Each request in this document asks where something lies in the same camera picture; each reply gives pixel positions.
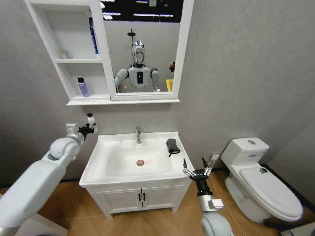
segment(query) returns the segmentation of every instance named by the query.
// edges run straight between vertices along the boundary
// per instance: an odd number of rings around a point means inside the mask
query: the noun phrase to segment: yellow object
[[[167,91],[171,92],[173,89],[173,80],[166,80]]]

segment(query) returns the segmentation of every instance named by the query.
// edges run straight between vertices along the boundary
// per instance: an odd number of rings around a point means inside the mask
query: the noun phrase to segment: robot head
[[[141,41],[135,41],[132,46],[132,55],[136,64],[141,65],[144,61],[144,45]]]

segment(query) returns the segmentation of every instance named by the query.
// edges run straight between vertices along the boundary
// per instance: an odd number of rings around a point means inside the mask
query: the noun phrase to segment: sink
[[[166,146],[169,138],[176,139],[181,150],[170,157]],[[80,185],[186,177],[183,158],[193,170],[178,132],[142,133],[141,141],[137,143],[135,133],[100,135]]]

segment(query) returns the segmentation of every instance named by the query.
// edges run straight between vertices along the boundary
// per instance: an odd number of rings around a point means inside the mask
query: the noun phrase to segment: cabinet door
[[[176,205],[183,185],[142,188],[143,208],[165,208]]]
[[[141,189],[106,191],[97,193],[109,213],[133,211],[142,208]]]

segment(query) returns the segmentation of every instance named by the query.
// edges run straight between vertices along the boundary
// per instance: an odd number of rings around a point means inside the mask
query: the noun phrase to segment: red drain
[[[144,160],[137,160],[137,166],[143,166],[144,165]]]

